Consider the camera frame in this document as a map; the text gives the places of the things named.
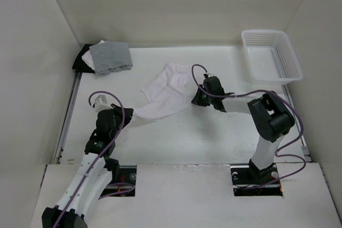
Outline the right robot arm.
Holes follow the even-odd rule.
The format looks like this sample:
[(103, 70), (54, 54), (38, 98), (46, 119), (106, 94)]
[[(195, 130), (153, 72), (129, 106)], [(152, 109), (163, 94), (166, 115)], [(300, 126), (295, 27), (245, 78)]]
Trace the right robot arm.
[(258, 98), (250, 95), (235, 97), (224, 91), (219, 78), (206, 73), (191, 103), (201, 107), (212, 105), (223, 113), (250, 115), (259, 140), (248, 163), (248, 177), (252, 182), (260, 183), (271, 173), (276, 150), (294, 126), (293, 115), (275, 92), (264, 91)]

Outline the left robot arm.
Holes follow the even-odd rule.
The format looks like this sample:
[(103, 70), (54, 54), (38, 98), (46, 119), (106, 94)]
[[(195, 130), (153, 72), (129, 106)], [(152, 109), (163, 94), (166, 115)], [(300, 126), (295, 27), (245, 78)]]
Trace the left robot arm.
[(81, 164), (69, 187), (53, 207), (42, 214), (43, 227), (87, 227), (87, 216), (105, 187), (120, 178), (120, 165), (110, 156), (115, 138), (133, 117), (132, 108), (112, 104), (97, 114), (96, 128), (84, 150)]

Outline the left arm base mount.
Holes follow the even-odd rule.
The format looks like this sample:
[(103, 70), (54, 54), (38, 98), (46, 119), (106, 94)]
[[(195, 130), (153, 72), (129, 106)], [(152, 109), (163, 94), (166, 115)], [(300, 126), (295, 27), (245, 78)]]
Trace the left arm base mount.
[(118, 174), (100, 195), (104, 197), (133, 197), (137, 179), (137, 166), (121, 166)]

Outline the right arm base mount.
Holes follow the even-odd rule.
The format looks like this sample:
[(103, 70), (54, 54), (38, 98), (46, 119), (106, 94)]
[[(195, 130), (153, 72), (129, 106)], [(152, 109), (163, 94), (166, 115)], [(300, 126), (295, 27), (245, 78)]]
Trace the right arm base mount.
[(231, 166), (230, 171), (234, 196), (283, 196), (279, 181), (265, 185), (279, 177), (275, 164), (259, 177), (252, 174), (248, 165)]

